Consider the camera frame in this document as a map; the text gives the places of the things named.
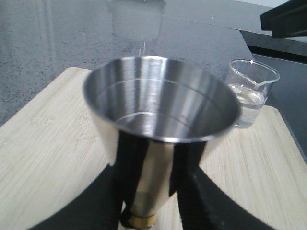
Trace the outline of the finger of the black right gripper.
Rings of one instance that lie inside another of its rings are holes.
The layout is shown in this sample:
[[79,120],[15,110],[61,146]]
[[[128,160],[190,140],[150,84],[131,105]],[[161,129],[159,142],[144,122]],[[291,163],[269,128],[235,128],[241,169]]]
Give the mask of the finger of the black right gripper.
[[273,38],[306,37],[307,2],[289,0],[260,15],[261,29],[271,31]]

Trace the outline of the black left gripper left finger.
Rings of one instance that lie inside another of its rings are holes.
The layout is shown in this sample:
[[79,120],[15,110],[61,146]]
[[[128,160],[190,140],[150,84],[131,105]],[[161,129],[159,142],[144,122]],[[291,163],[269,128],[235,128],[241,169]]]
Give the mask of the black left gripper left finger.
[[115,164],[105,167],[80,195],[33,229],[116,230],[122,204],[130,207],[134,200],[145,153],[145,138],[120,134]]

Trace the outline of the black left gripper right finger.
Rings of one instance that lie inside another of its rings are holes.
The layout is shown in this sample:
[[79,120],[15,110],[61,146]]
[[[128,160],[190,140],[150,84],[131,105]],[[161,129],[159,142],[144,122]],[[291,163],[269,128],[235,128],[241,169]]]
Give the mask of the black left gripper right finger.
[[204,142],[173,147],[169,195],[177,193],[185,230],[270,230],[226,195],[200,168]]

